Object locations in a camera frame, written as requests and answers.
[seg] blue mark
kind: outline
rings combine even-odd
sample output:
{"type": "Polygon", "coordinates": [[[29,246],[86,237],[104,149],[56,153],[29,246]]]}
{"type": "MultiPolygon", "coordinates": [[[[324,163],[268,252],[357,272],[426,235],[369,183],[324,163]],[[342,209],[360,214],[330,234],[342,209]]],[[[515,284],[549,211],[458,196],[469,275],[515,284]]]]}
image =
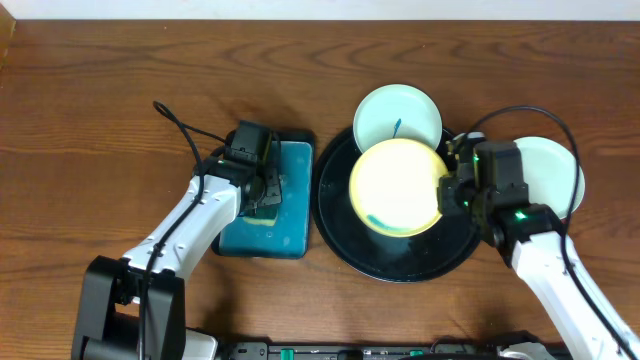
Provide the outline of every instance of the blue mark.
{"type": "Polygon", "coordinates": [[[371,223],[379,228],[385,229],[387,231],[391,231],[391,232],[406,232],[407,229],[401,229],[401,228],[396,228],[396,227],[392,227],[392,226],[388,226],[385,223],[383,223],[382,221],[378,220],[377,217],[369,214],[367,215],[367,219],[369,221],[371,221],[371,223]]]}
{"type": "Polygon", "coordinates": [[[396,138],[396,134],[398,133],[398,129],[400,129],[400,124],[402,124],[402,119],[398,119],[398,121],[396,122],[396,125],[393,127],[393,137],[392,137],[392,139],[396,138]]]}

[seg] wooden table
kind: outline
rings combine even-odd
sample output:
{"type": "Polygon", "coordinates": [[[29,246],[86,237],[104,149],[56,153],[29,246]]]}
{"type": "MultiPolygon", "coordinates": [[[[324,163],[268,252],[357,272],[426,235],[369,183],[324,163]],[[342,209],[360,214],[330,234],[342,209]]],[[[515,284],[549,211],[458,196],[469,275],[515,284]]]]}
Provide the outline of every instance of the wooden table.
{"type": "MultiPolygon", "coordinates": [[[[571,235],[640,332],[639,33],[637,23],[19,21],[0,77],[2,356],[68,358],[89,262],[120,257],[185,191],[193,157],[152,100],[218,134],[240,118],[312,129],[320,152],[389,83],[426,91],[456,131],[514,104],[563,117],[587,184],[571,235]]],[[[484,129],[565,143],[535,114],[484,129]]],[[[203,153],[217,146],[196,141],[203,153]]],[[[440,279],[396,285],[343,263],[315,226],[302,260],[207,253],[187,287],[187,324],[274,342],[428,343],[521,329],[560,340],[484,244],[440,279]]]]}

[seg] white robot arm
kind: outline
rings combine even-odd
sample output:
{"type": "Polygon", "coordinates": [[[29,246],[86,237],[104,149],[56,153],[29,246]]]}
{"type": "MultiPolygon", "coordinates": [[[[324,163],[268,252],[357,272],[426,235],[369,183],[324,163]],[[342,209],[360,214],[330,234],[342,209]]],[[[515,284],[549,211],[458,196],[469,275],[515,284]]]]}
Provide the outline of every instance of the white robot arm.
{"type": "MultiPolygon", "coordinates": [[[[566,241],[569,258],[581,284],[632,352],[640,354],[640,340],[591,279],[571,239],[566,241]]],[[[565,270],[557,232],[536,234],[530,241],[517,242],[511,265],[538,297],[574,359],[629,359],[565,270]]]]}
{"type": "MultiPolygon", "coordinates": [[[[153,245],[193,202],[199,185],[198,177],[194,176],[189,182],[189,189],[169,216],[140,245],[123,255],[123,258],[129,259],[130,267],[145,270],[153,245]]],[[[191,272],[211,245],[211,240],[238,216],[241,199],[238,186],[231,184],[228,179],[212,175],[205,175],[204,186],[200,206],[193,209],[167,240],[152,272],[168,270],[185,282],[188,281],[191,272]]]]}

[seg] black round tray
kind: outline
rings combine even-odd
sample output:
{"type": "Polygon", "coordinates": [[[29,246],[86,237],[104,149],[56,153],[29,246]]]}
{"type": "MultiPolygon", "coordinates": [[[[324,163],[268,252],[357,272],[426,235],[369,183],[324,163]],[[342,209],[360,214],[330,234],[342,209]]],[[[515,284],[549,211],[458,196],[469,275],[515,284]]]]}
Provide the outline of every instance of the black round tray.
{"type": "MultiPolygon", "coordinates": [[[[449,170],[445,142],[453,134],[443,129],[436,152],[449,170]]],[[[418,282],[442,276],[466,260],[478,246],[467,215],[443,216],[429,230],[408,238],[392,238],[369,229],[349,200],[349,176],[361,153],[350,128],[340,133],[320,156],[314,170],[312,210],[327,245],[354,269],[376,279],[418,282]]]]}

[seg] sponge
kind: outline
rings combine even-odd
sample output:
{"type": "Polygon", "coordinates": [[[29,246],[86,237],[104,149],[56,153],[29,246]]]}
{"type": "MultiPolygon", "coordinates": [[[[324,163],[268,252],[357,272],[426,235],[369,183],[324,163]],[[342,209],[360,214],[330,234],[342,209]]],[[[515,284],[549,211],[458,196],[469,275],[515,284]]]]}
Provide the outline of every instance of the sponge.
{"type": "Polygon", "coordinates": [[[255,210],[255,215],[245,215],[242,220],[251,225],[274,226],[278,220],[278,206],[258,208],[255,210]]]}

